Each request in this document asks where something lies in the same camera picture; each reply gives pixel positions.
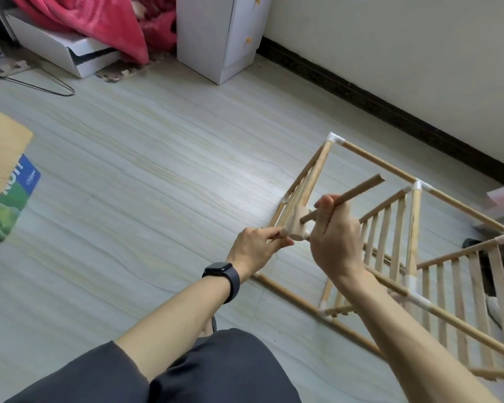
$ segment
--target drawer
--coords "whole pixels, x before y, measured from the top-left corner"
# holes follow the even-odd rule
[[[233,1],[232,20],[229,24],[224,59],[225,67],[255,52],[260,46],[270,6],[271,0]]]

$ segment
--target cardboard box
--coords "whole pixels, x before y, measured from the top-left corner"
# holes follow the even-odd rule
[[[5,17],[22,46],[79,78],[121,58],[119,51],[93,38],[39,28],[19,8],[6,10]]]
[[[0,113],[0,240],[11,232],[41,176],[23,154],[32,136]]]

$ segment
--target forearm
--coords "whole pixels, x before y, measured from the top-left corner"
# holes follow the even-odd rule
[[[354,305],[411,402],[497,401],[364,269],[333,283]]]
[[[230,293],[225,277],[204,277],[185,288],[116,339],[151,381],[193,345]]]

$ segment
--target green box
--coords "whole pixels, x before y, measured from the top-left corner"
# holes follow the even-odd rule
[[[0,241],[13,229],[41,174],[23,154],[0,193]]]

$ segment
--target blue label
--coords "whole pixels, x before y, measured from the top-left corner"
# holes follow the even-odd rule
[[[33,166],[26,155],[21,155],[19,163],[13,171],[17,174],[17,182],[28,195],[31,195],[39,181],[41,173]]]

